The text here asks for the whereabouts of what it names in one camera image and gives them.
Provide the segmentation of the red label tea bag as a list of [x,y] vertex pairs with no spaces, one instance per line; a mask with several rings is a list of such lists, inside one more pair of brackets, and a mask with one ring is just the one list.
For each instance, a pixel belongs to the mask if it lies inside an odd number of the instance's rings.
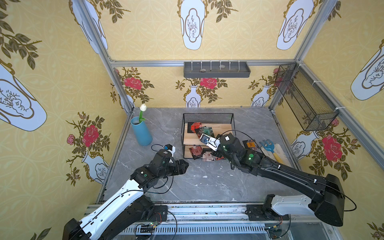
[[197,134],[200,131],[200,128],[203,127],[200,122],[188,122],[187,123],[187,133]]

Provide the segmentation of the orange label tea bag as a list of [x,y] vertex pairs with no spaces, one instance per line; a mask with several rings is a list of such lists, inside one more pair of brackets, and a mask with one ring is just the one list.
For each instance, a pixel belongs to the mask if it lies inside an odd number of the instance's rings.
[[243,145],[244,145],[245,149],[250,149],[253,151],[257,151],[259,149],[258,145],[256,144],[256,142],[253,139],[244,140]]

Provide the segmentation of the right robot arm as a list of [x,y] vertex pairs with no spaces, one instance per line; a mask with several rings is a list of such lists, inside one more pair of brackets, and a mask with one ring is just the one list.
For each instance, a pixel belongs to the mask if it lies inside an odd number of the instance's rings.
[[293,188],[311,199],[309,209],[321,221],[336,227],[344,224],[345,194],[338,177],[320,177],[281,164],[263,153],[245,149],[240,140],[229,133],[211,139],[208,144],[229,160],[231,168],[246,174],[271,179]]

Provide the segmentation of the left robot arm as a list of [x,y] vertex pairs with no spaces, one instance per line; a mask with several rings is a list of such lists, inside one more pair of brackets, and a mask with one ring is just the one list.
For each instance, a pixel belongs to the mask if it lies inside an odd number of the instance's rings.
[[71,219],[64,226],[64,240],[111,240],[140,220],[150,220],[154,203],[145,193],[159,179],[186,173],[189,163],[175,160],[174,150],[161,149],[153,160],[137,168],[130,179],[105,203],[80,221]]

